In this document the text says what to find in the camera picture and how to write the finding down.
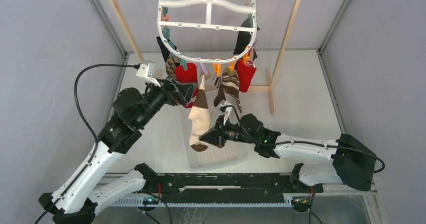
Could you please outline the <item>brown cream striped sock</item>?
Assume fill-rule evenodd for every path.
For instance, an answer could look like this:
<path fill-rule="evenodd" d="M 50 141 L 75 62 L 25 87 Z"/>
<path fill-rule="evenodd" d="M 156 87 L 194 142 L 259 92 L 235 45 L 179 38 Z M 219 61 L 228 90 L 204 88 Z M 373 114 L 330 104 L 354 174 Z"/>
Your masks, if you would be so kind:
<path fill-rule="evenodd" d="M 208 148 L 208 143 L 199 140 L 210 127 L 210 113 L 205 93 L 205 75 L 201 75 L 198 93 L 189 112 L 188 119 L 192 121 L 189 137 L 190 147 L 196 152 L 203 152 Z"/>

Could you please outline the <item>black sock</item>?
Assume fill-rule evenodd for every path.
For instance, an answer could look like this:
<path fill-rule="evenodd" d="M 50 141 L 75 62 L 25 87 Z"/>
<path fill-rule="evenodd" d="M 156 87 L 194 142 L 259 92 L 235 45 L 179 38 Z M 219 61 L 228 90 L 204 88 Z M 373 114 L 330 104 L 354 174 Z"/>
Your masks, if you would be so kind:
<path fill-rule="evenodd" d="M 245 19 L 243 23 L 241 24 L 241 27 L 250 28 L 251 26 L 252 26 L 252 23 L 250 18 Z M 245 50 L 247 45 L 250 43 L 251 36 L 252 35 L 250 32 L 239 31 L 236 45 L 233 52 L 234 55 L 239 55 Z"/>

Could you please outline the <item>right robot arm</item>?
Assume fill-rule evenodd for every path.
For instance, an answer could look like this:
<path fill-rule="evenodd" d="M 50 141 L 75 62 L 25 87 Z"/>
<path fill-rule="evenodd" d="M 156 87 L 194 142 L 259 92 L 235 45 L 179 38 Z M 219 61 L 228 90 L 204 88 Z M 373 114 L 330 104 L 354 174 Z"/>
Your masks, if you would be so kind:
<path fill-rule="evenodd" d="M 299 159 L 290 178 L 290 185 L 297 192 L 323 183 L 342 183 L 369 191 L 379 161 L 352 135 L 341 134 L 336 140 L 296 138 L 264 127 L 253 114 L 242 116 L 236 124 L 220 116 L 199 140 L 218 148 L 224 147 L 226 141 L 253 144 L 254 151 L 264 158 Z"/>

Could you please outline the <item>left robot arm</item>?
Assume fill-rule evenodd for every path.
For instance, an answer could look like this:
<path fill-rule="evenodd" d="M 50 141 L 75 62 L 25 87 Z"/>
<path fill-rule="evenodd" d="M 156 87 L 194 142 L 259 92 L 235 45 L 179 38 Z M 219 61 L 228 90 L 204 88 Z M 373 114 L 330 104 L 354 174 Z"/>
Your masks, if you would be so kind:
<path fill-rule="evenodd" d="M 187 105 L 197 83 L 180 83 L 172 77 L 148 83 L 145 93 L 136 88 L 122 90 L 113 104 L 114 114 L 106 123 L 87 158 L 56 191 L 43 193 L 39 203 L 53 215 L 55 223 L 92 223 L 106 207 L 124 196 L 157 186 L 156 173 L 139 164 L 128 174 L 103 187 L 98 182 L 141 138 L 141 131 L 168 104 Z"/>

